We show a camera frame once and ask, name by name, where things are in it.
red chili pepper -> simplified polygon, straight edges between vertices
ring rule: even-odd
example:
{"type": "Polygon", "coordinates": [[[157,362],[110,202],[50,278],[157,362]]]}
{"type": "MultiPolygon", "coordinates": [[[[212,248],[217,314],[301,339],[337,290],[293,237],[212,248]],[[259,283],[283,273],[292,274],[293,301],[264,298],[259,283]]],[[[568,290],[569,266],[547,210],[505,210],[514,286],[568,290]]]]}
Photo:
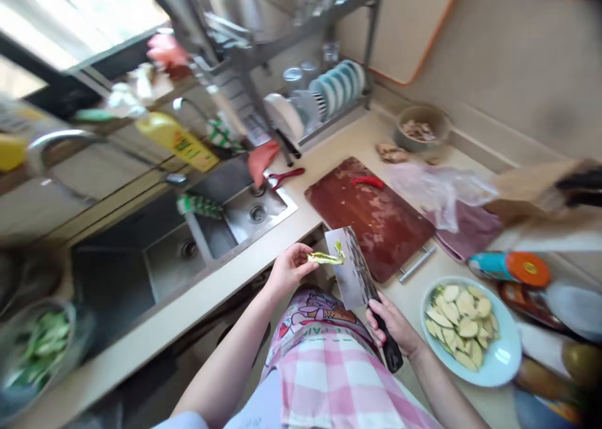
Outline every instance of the red chili pepper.
{"type": "Polygon", "coordinates": [[[370,186],[374,186],[375,188],[382,189],[384,187],[383,180],[378,177],[357,177],[355,178],[351,184],[356,187],[358,184],[369,184],[370,186]]]}

countertop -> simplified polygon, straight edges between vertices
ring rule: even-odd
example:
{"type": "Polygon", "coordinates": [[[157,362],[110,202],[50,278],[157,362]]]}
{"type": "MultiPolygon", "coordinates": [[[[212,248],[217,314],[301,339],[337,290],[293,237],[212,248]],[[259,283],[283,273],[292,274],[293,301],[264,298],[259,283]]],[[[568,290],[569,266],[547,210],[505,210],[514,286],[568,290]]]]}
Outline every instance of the countertop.
{"type": "MultiPolygon", "coordinates": [[[[296,212],[95,359],[72,372],[64,382],[43,396],[32,409],[17,420],[14,427],[57,428],[64,425],[256,277],[289,245],[301,240],[321,225],[322,219],[305,200],[304,191],[347,157],[357,157],[372,172],[390,184],[390,174],[394,166],[380,161],[374,145],[389,141],[393,129],[393,124],[376,111],[365,112],[356,121],[307,151],[303,158],[295,163],[296,167],[306,169],[305,174],[285,181],[284,185],[298,206],[296,212]]],[[[441,165],[471,169],[485,177],[492,175],[491,171],[451,146],[445,148],[441,159],[441,165]]],[[[270,167],[270,172],[286,170],[281,157],[270,167]]],[[[392,279],[381,288],[422,334],[421,298],[432,281],[445,275],[472,277],[465,266],[457,264],[438,248],[403,285],[392,279]]],[[[416,397],[426,403],[408,362],[398,375],[416,397]]],[[[485,389],[460,379],[456,381],[492,428],[519,427],[514,413],[511,385],[485,389]]]]}

orange bottle cap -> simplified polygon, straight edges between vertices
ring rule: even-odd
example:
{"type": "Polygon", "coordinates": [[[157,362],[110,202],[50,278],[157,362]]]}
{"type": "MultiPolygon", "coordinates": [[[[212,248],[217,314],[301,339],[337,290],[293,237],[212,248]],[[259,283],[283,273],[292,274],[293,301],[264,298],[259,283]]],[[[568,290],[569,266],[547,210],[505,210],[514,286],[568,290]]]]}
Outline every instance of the orange bottle cap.
{"type": "Polygon", "coordinates": [[[550,271],[541,258],[530,252],[510,252],[506,256],[508,272],[522,283],[544,288],[550,282],[550,271]]]}

knife handle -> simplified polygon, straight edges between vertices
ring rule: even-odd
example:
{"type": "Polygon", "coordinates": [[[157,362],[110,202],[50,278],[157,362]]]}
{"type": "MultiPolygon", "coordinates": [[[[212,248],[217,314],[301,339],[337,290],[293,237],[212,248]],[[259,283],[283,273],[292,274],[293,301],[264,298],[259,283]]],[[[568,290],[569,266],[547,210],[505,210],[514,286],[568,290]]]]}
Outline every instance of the knife handle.
{"type": "Polygon", "coordinates": [[[387,325],[384,323],[383,318],[378,316],[375,312],[372,312],[372,315],[374,316],[374,319],[376,319],[376,324],[378,325],[378,328],[381,329],[387,337],[383,345],[384,361],[387,364],[387,368],[389,368],[389,371],[392,374],[394,374],[397,371],[399,371],[399,369],[403,365],[403,357],[401,357],[401,351],[399,350],[399,346],[389,333],[389,329],[387,329],[387,325]]]}

apron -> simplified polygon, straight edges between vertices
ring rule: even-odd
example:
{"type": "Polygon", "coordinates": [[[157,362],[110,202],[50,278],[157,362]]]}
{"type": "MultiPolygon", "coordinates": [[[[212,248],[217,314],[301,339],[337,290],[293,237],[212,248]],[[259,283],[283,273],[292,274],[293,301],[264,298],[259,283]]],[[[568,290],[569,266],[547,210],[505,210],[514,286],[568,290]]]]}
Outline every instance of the apron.
{"type": "Polygon", "coordinates": [[[261,380],[273,369],[282,379],[285,428],[441,428],[386,369],[366,326],[318,288],[292,297],[261,380]]]}

